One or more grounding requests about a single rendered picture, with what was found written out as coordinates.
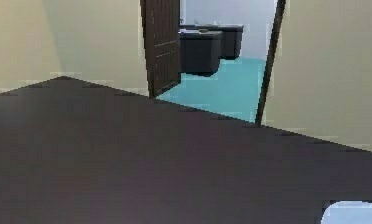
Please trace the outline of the large dark grey cabinet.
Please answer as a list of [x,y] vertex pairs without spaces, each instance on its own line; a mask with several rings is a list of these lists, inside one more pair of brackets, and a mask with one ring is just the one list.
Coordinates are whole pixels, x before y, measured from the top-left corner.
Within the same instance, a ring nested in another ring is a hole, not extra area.
[[181,30],[181,72],[199,76],[211,76],[220,66],[222,32]]

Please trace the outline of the dark brown room door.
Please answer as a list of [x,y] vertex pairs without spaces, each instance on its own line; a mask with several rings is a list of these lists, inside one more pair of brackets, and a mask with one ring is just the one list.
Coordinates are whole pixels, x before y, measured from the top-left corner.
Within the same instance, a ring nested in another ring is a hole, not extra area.
[[149,97],[181,82],[180,0],[140,0]]

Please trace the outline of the small dark grey cabinet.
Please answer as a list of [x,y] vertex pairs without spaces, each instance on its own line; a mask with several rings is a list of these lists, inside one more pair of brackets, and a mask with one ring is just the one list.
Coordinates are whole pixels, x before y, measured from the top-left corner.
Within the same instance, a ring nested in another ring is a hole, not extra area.
[[221,58],[235,60],[239,57],[241,51],[241,42],[244,31],[243,24],[181,24],[181,29],[222,32]]

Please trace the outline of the pale blue rounded object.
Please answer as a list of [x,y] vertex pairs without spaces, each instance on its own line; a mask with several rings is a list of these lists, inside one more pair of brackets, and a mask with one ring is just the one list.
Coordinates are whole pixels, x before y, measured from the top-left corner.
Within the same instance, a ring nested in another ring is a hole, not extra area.
[[338,201],[325,209],[320,224],[372,224],[372,202]]

